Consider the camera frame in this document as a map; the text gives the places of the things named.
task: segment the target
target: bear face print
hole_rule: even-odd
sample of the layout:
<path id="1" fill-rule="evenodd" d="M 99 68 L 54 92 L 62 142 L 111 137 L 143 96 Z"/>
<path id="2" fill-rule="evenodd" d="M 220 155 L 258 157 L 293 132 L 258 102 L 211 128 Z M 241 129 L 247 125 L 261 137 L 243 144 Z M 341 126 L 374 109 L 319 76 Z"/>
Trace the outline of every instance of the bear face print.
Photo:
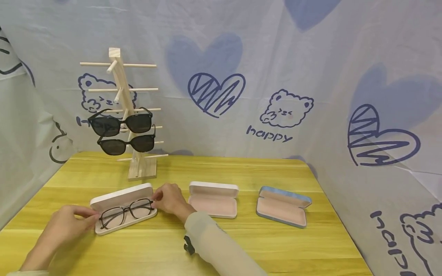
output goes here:
<path id="1" fill-rule="evenodd" d="M 313 108 L 313 99 L 281 89 L 270 98 L 266 111 L 259 117 L 263 124 L 292 128 L 299 125 Z"/>
<path id="2" fill-rule="evenodd" d="M 22 63 L 0 28 L 0 75 L 12 74 L 20 67 L 22 67 Z"/>
<path id="3" fill-rule="evenodd" d="M 68 134 L 60 128 L 60 124 L 55 122 L 55 126 L 60 132 L 59 135 L 52 139 L 52 146 L 49 149 L 49 157 L 58 164 L 64 164 L 74 153 L 72 140 L 68 138 Z"/>
<path id="4" fill-rule="evenodd" d="M 410 244 L 421 259 L 430 276 L 440 275 L 442 256 L 442 203 L 420 214 L 402 214 L 402 230 L 410 238 Z"/>
<path id="5" fill-rule="evenodd" d="M 104 79 L 98 79 L 94 75 L 85 73 L 78 78 L 78 87 L 81 89 L 83 99 L 81 107 L 90 113 L 97 113 L 100 110 L 110 109 L 122 109 L 119 103 L 114 103 L 116 92 L 88 92 L 88 89 L 96 88 L 116 88 L 116 84 L 112 81 Z M 133 107 L 135 108 L 135 101 L 137 99 L 137 93 L 131 92 L 131 99 Z M 122 118 L 122 114 L 115 113 L 113 117 Z"/>

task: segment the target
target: white cloth backdrop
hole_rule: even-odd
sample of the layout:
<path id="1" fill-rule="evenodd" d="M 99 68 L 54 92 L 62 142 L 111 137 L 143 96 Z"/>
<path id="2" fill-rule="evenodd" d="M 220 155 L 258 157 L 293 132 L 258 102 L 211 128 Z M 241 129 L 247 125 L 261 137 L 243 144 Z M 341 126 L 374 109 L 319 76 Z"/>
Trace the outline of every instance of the white cloth backdrop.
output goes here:
<path id="1" fill-rule="evenodd" d="M 79 62 L 120 47 L 158 65 L 126 71 L 160 88 L 132 95 L 155 152 L 305 160 L 375 275 L 442 274 L 441 1 L 14 0 L 0 26 L 79 150 L 119 108 Z"/>
<path id="2" fill-rule="evenodd" d="M 74 152 L 0 30 L 0 229 Z"/>

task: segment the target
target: black sunglasses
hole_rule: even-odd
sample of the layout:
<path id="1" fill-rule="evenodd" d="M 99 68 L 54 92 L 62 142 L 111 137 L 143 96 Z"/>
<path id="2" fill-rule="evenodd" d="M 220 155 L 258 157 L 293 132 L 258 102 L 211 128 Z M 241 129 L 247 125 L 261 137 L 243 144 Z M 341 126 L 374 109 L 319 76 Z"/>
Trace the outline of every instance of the black sunglasses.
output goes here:
<path id="1" fill-rule="evenodd" d="M 131 145 L 137 152 L 151 151 L 155 145 L 156 127 L 153 125 L 153 134 L 146 134 L 132 138 L 126 142 L 120 139 L 102 140 L 106 135 L 98 139 L 97 144 L 108 155 L 122 155 L 126 151 L 126 145 Z"/>
<path id="2" fill-rule="evenodd" d="M 127 128 L 133 133 L 148 132 L 152 125 L 152 112 L 144 107 L 141 108 L 147 113 L 130 115 L 124 121 L 120 121 L 115 117 L 98 117 L 104 111 L 111 110 L 104 109 L 90 116 L 88 122 L 91 124 L 95 133 L 103 137 L 111 137 L 119 134 L 121 124 L 126 124 Z"/>

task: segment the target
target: black clip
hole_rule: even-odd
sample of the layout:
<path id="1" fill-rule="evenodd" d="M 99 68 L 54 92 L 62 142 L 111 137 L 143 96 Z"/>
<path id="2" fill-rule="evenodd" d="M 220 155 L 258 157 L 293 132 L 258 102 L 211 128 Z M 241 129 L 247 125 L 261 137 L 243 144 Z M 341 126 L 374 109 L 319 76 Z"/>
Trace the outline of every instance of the black clip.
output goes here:
<path id="1" fill-rule="evenodd" d="M 184 250 L 189 252 L 189 254 L 192 256 L 195 253 L 195 248 L 192 246 L 191 239 L 187 236 L 184 236 L 184 240 L 187 243 L 187 244 L 186 243 L 184 244 Z"/>

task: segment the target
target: pink case lining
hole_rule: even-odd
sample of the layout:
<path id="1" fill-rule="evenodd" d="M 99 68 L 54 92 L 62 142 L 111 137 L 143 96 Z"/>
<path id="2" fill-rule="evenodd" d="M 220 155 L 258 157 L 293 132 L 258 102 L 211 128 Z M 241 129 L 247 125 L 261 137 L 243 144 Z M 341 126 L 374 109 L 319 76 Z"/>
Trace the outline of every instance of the pink case lining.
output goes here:
<path id="1" fill-rule="evenodd" d="M 303 208 L 308 205 L 310 202 L 262 190 L 259 193 L 256 211 L 281 222 L 305 227 L 307 219 Z"/>
<path id="2" fill-rule="evenodd" d="M 236 185 L 193 181 L 189 190 L 191 196 L 188 202 L 195 210 L 217 218 L 236 217 Z"/>

